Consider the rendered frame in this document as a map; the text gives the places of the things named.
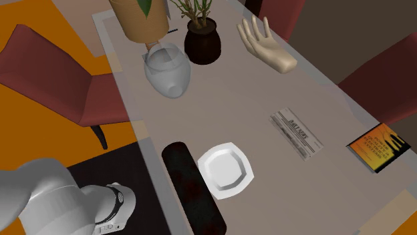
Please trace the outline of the long black rounded slab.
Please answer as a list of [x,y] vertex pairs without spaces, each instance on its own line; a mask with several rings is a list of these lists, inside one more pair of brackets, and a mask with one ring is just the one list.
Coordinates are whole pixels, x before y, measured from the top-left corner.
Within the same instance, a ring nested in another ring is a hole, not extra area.
[[167,145],[162,159],[194,235],[226,235],[227,225],[186,144]]

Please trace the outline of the orange rug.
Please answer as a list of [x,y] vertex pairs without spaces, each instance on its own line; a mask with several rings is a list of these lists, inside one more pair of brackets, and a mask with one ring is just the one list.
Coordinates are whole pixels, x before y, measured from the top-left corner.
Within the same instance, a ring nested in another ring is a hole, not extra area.
[[[93,75],[111,71],[92,15],[108,0],[0,0],[0,51],[18,23],[70,54]],[[90,128],[0,85],[0,169],[12,170],[41,157],[70,166],[105,153]]]

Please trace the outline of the clear glass vase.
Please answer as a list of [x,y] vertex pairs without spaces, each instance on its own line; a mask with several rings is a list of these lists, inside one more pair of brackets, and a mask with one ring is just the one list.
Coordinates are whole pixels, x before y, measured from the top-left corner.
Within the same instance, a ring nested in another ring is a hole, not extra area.
[[152,87],[164,97],[175,99],[190,83],[188,55],[173,43],[159,43],[144,54],[144,73]]

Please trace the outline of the beige hand figure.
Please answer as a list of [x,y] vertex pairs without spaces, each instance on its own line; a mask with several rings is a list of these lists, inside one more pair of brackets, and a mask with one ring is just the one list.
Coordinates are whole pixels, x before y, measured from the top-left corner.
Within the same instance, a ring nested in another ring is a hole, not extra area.
[[273,38],[267,17],[263,18],[265,35],[260,33],[255,15],[251,16],[251,23],[254,35],[246,19],[237,24],[237,31],[246,50],[279,73],[289,73],[295,69],[297,60]]

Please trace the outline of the plant in tan pot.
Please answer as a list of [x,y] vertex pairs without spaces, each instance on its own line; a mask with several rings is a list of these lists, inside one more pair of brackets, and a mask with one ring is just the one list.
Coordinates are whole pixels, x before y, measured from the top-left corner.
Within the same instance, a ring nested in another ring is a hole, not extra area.
[[165,0],[108,1],[130,41],[153,43],[168,33]]

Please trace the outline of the dark red chair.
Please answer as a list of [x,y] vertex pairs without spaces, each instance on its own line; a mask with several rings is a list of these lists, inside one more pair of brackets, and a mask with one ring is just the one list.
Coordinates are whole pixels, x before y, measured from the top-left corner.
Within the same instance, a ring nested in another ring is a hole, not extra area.
[[82,127],[108,147],[102,125],[129,120],[114,75],[91,75],[72,56],[18,24],[0,51],[0,84]]
[[269,28],[288,42],[305,0],[244,0],[243,5],[260,20],[266,17]]
[[387,125],[417,113],[417,32],[365,62],[338,84]]

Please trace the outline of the orange and black book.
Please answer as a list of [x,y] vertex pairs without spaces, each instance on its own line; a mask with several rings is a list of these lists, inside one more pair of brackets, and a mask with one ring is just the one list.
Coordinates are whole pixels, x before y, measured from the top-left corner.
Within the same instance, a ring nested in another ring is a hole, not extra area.
[[375,174],[411,148],[385,123],[379,123],[346,147]]

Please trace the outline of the plant in dark round pot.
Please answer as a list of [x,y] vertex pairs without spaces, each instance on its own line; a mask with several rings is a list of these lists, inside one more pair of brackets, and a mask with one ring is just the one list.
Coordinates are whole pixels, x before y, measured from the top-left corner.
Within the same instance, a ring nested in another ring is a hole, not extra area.
[[221,39],[217,23],[208,17],[213,0],[170,0],[181,11],[181,17],[188,17],[184,51],[191,62],[208,65],[221,55]]

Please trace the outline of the black robot stand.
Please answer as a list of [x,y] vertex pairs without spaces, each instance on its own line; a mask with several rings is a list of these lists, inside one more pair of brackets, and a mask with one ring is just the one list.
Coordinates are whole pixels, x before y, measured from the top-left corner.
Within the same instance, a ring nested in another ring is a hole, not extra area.
[[78,186],[117,182],[135,193],[136,207],[125,228],[109,235],[171,235],[138,143],[68,168]]

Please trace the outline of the white square plate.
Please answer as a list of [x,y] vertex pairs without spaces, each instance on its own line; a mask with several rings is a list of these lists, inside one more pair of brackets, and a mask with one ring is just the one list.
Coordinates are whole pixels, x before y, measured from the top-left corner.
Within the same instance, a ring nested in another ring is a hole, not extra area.
[[241,193],[254,179],[246,155],[232,142],[219,144],[205,152],[198,159],[198,169],[217,200]]

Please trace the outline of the folded grey newspaper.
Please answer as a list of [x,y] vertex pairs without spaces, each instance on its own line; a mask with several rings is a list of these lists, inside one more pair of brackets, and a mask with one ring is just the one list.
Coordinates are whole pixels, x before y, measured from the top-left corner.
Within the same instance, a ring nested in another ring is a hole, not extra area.
[[270,115],[269,121],[304,161],[316,155],[324,147],[288,107]]

